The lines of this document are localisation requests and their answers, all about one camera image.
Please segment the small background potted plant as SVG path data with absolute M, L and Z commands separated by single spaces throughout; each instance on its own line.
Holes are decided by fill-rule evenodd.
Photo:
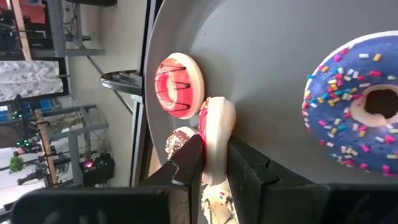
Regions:
M 9 163 L 9 172 L 16 173 L 24 169 L 24 160 L 21 157 L 12 157 Z

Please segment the grey metal background table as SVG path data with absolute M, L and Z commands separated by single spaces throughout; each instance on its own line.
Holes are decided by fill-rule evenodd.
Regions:
M 83 173 L 80 169 L 80 162 L 82 158 L 88 160 L 91 159 L 91 133 L 97 130 L 108 128 L 107 122 L 100 124 L 93 123 L 93 120 L 90 116 L 90 111 L 93 109 L 97 109 L 97 106 L 94 104 L 53 109 L 50 111 L 42 111 L 41 109 L 34 110 L 33 115 L 35 119 L 35 125 L 39 129 L 42 152 L 47 164 L 47 185 L 49 187 L 58 188 L 60 186 L 54 162 L 55 154 L 52 152 L 52 144 L 53 142 L 64 138 L 68 139 L 68 152 L 70 155 L 73 177 L 72 182 L 75 185 L 83 185 Z M 74 112 L 79 112 L 83 119 L 83 126 L 81 128 L 71 129 L 64 133 L 58 134 L 48 132 L 47 128 L 50 126 L 50 123 L 45 120 L 46 117 Z

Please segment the black box with red light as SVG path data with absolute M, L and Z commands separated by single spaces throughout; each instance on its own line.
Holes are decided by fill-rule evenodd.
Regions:
M 83 185 L 93 187 L 106 183 L 114 177 L 115 162 L 110 153 L 101 153 L 98 157 L 80 163 Z

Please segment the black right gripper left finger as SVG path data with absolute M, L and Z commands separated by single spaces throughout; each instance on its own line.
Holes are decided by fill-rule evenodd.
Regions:
M 140 186 L 148 191 L 140 224 L 197 224 L 203 146 L 192 136 Z

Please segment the patterned hanging cloth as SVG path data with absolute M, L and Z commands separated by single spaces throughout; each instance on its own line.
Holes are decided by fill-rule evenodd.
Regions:
M 0 102 L 63 92 L 56 61 L 0 61 Z

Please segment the small blue sprinkled donut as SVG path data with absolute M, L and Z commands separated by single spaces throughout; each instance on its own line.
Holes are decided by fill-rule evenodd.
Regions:
M 398 30 L 353 39 L 309 75 L 306 127 L 340 164 L 398 175 Z

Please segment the small brown sprinkled donut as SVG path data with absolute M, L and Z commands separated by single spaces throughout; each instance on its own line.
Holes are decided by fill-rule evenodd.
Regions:
M 169 160 L 193 135 L 198 134 L 196 129 L 183 126 L 175 129 L 166 140 L 165 151 Z

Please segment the small red sprinkled donut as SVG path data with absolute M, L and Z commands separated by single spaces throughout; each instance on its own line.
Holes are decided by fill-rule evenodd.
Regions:
M 228 141 L 236 122 L 236 109 L 223 96 L 209 97 L 200 110 L 199 133 L 203 143 L 202 182 L 218 185 L 226 179 Z
M 154 87 L 162 109 L 179 119 L 197 114 L 205 96 L 205 82 L 198 64 L 180 52 L 170 54 L 159 64 Z

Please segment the small cream donut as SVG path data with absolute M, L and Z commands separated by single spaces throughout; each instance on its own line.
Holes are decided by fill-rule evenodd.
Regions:
M 205 187 L 201 210 L 208 224 L 239 224 L 228 179 L 222 184 Z

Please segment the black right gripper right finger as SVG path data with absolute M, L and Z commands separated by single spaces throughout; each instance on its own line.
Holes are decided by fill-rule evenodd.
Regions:
M 240 224 L 323 223 L 328 187 L 234 137 L 228 142 L 227 175 Z

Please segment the grey plate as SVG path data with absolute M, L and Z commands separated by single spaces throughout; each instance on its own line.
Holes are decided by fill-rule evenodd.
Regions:
M 315 184 L 328 187 L 324 224 L 398 224 L 398 177 L 333 161 L 304 125 L 307 75 L 333 50 L 370 33 L 398 29 L 398 0 L 164 0 L 146 55 L 146 110 L 161 151 L 179 126 L 155 97 L 159 63 L 192 56 L 207 96 L 236 107 L 233 137 Z

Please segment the black aluminium rig frame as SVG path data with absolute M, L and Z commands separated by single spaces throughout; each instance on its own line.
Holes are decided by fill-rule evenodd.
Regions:
M 152 154 L 152 139 L 146 115 L 144 67 L 150 36 L 164 0 L 148 0 L 145 10 L 143 44 L 139 57 L 139 66 L 134 70 L 108 72 L 101 76 L 101 84 L 112 89 L 118 96 L 127 93 L 134 100 L 132 115 L 132 156 L 129 168 L 128 184 L 135 187 L 148 176 L 150 157 Z

